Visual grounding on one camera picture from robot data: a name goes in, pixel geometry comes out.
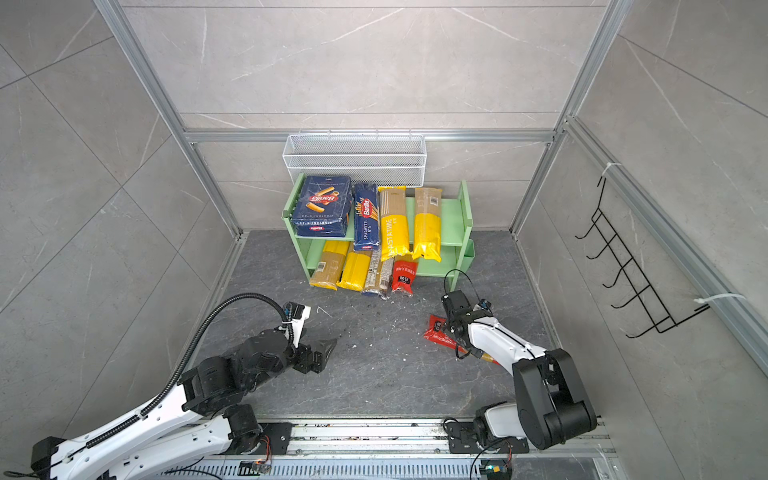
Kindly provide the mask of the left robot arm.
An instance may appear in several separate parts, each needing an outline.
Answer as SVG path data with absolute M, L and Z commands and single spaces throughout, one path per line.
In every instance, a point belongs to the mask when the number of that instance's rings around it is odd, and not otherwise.
M 244 397 L 286 370 L 320 373 L 336 340 L 307 345 L 265 330 L 200 361 L 156 398 L 74 439 L 47 437 L 31 454 L 36 479 L 139 479 L 185 460 L 242 453 L 262 435 Z

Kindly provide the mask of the red spaghetti bag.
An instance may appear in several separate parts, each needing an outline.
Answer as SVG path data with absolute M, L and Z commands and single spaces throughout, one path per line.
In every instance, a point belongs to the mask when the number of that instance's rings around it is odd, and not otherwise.
M 417 270 L 418 262 L 410 255 L 396 257 L 393 263 L 391 291 L 412 296 Z
M 452 348 L 458 360 L 474 356 L 486 362 L 498 365 L 498 362 L 488 353 L 477 348 L 468 350 L 464 345 L 459 345 L 456 342 L 454 338 L 454 334 L 456 333 L 459 333 L 459 337 L 464 343 L 468 342 L 468 331 L 466 329 L 461 330 L 461 327 L 466 328 L 472 322 L 473 319 L 462 320 L 456 323 L 454 328 L 451 328 L 452 323 L 447 319 L 431 315 L 429 317 L 427 329 L 423 334 L 423 338 L 432 343 Z

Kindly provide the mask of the blue Barilla spaghetti box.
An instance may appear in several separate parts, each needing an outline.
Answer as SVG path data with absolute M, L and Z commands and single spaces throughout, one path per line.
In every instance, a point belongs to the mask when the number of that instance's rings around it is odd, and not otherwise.
M 380 247 L 379 202 L 377 186 L 357 183 L 354 193 L 355 252 L 375 251 Z

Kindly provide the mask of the yellow spaghetti bag with lettering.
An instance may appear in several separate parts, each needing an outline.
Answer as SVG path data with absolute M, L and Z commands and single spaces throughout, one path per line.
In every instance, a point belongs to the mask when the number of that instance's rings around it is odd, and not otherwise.
M 406 187 L 379 188 L 381 260 L 410 253 Z

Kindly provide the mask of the blue Barilla rigatoni box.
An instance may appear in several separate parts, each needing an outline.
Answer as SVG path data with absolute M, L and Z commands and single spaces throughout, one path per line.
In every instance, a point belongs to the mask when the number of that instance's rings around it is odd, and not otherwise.
M 301 237 L 344 237 L 351 206 L 349 176 L 307 176 L 290 222 Z

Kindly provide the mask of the large yellow spaghetti bag front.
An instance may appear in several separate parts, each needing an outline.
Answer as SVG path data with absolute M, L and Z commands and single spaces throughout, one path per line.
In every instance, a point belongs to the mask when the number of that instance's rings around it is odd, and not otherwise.
M 370 262 L 370 251 L 350 251 L 346 255 L 342 275 L 337 286 L 345 290 L 361 292 L 368 276 Z

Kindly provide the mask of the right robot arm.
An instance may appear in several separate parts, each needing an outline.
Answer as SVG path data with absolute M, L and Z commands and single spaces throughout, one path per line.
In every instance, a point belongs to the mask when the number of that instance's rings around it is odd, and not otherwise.
M 597 428 L 598 416 L 571 355 L 547 350 L 506 328 L 492 312 L 472 306 L 460 291 L 441 298 L 447 315 L 442 331 L 457 356 L 490 356 L 513 379 L 515 400 L 480 408 L 473 420 L 481 447 L 525 440 L 546 450 Z

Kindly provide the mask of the clear white-label spaghetti bag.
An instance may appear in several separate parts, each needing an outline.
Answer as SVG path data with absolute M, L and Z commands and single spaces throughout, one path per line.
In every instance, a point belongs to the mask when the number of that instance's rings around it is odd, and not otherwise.
M 382 260 L 381 251 L 374 251 L 371 255 L 362 294 L 386 300 L 391 288 L 393 267 L 393 258 Z

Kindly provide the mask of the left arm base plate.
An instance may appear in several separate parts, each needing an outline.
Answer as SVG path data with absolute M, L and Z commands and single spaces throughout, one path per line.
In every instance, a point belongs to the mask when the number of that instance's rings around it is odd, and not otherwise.
M 293 424 L 290 422 L 270 422 L 259 424 L 250 430 L 234 434 L 226 455 L 257 455 L 264 457 L 267 451 L 271 455 L 285 455 L 291 440 Z

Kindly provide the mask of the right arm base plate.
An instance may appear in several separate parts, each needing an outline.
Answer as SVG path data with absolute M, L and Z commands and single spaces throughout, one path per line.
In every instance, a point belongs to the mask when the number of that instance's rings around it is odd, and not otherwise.
M 510 437 L 503 440 L 481 440 L 472 422 L 461 422 L 453 417 L 444 419 L 441 427 L 448 439 L 451 454 L 486 453 L 527 454 L 530 452 L 525 438 Z

